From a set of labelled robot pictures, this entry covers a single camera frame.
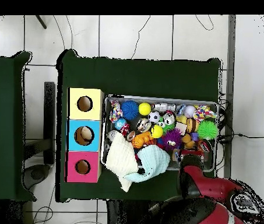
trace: white ball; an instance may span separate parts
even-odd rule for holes
[[[195,110],[196,108],[194,106],[187,106],[184,111],[184,116],[187,118],[192,118]]]
[[[150,114],[148,114],[148,120],[152,123],[158,123],[160,120],[160,113],[158,111],[151,111]]]

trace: green spiky ball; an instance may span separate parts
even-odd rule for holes
[[[215,139],[218,134],[218,128],[214,122],[204,120],[200,123],[198,128],[198,135],[200,139],[211,140]]]

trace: green table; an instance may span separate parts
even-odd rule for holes
[[[98,183],[64,182],[66,146],[66,89],[101,89],[105,95],[133,95],[217,102],[220,60],[146,61],[80,58],[65,50],[58,58],[57,200],[67,198],[164,201],[177,194],[177,171],[166,171],[148,181],[133,183],[124,192],[113,173],[103,168]]]

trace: orange toy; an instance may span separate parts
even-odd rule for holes
[[[131,143],[135,149],[140,149],[143,147],[144,144],[146,145],[155,144],[153,140],[154,138],[151,136],[150,132],[146,131],[144,133],[135,136],[134,139],[131,141]]]

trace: toy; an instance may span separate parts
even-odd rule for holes
[[[163,128],[159,125],[154,125],[150,129],[150,134],[153,138],[160,138],[163,135]]]
[[[181,144],[181,132],[179,131],[179,129],[167,131],[162,139],[165,145],[165,150],[171,151],[173,149],[177,149]]]
[[[152,140],[154,140],[154,138],[151,136],[150,132],[148,131],[135,136],[134,139],[131,141],[131,144],[135,149],[140,149],[144,146],[144,144],[146,145],[156,144],[153,143],[154,141]]]
[[[217,114],[210,111],[207,106],[199,106],[197,110],[194,111],[193,118],[201,122],[205,118],[217,118]]]
[[[195,110],[196,108],[194,106],[186,106],[184,116],[186,116],[187,118],[192,118]]]
[[[218,128],[214,122],[205,120],[200,123],[198,134],[201,139],[215,139],[218,133]]]
[[[148,114],[148,120],[152,123],[158,123],[158,121],[160,120],[160,113],[158,111],[151,111]]]
[[[173,123],[175,123],[175,113],[173,111],[166,111],[164,116],[163,116],[163,119],[164,119],[164,123],[166,125],[171,125]]]
[[[116,130],[109,131],[107,137],[110,140],[110,142],[113,142],[113,139],[114,139],[114,137],[115,137],[115,135],[116,135],[117,132],[118,131],[116,131]]]
[[[195,142],[191,140],[189,134],[185,134],[181,141],[185,143],[185,149],[192,149],[195,145]]]
[[[175,111],[175,104],[168,104],[168,103],[153,104],[152,109],[160,113],[164,113],[166,110]]]
[[[149,103],[143,102],[139,105],[139,112],[143,116],[147,116],[151,110],[152,108]]]
[[[123,102],[121,104],[121,109],[124,114],[124,118],[126,120],[133,120],[134,118],[138,116],[139,106],[137,102],[133,100],[128,100],[126,102]]]
[[[199,128],[199,122],[194,120],[193,118],[188,118],[186,120],[186,125],[187,125],[186,131],[188,133],[197,132],[197,130]]]
[[[178,129],[182,136],[185,135],[186,128],[187,128],[186,124],[182,124],[180,122],[176,123],[175,129]]]
[[[120,109],[120,104],[118,103],[117,100],[111,101],[111,107],[112,107],[112,110],[110,111],[109,119],[112,123],[115,123],[124,114],[123,114],[122,110]]]
[[[129,142],[133,140],[136,133],[135,131],[131,131],[131,126],[127,123],[127,121],[124,118],[119,118],[115,123],[114,127],[116,130],[119,130],[121,134],[126,137],[126,140]]]
[[[177,111],[177,116],[181,116],[184,114],[184,111],[185,111],[185,108],[186,108],[186,105],[181,105],[180,107],[178,107],[178,111]]]
[[[184,115],[180,115],[180,116],[177,116],[175,119],[176,119],[177,122],[186,124],[187,117],[184,116]]]
[[[190,133],[190,136],[194,142],[197,142],[199,140],[199,135],[197,132]]]
[[[137,129],[142,133],[149,131],[150,127],[152,127],[152,124],[147,118],[141,118],[137,123]]]

